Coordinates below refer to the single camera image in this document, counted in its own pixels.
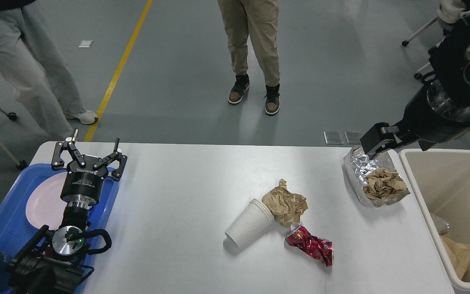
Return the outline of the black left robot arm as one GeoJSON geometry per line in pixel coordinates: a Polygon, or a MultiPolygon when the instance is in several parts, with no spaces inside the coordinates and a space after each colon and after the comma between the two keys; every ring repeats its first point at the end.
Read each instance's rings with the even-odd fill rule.
{"type": "Polygon", "coordinates": [[[99,203],[104,181],[118,182],[127,162],[116,138],[113,151],[104,158],[80,153],[75,142],[78,129],[58,141],[51,160],[54,171],[67,175],[60,199],[67,203],[57,229],[43,225],[7,266],[13,294],[72,294],[93,272],[82,264],[88,255],[112,246],[105,229],[89,229],[90,210],[99,203]]]}

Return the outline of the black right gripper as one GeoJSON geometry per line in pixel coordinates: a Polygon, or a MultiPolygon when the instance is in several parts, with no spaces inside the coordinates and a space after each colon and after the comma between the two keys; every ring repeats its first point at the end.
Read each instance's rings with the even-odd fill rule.
{"type": "Polygon", "coordinates": [[[439,80],[426,82],[406,105],[401,121],[374,124],[361,138],[361,146],[373,160],[389,149],[418,142],[427,151],[437,143],[455,140],[470,130],[470,106],[459,106],[439,80]]]}

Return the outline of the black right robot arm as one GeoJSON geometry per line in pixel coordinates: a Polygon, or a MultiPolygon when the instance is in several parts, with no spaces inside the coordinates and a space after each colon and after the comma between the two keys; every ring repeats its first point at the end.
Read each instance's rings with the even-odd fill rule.
{"type": "Polygon", "coordinates": [[[423,81],[401,121],[376,123],[361,137],[370,160],[413,142],[426,151],[470,130],[470,16],[461,18],[429,55],[435,77],[423,81]]]}

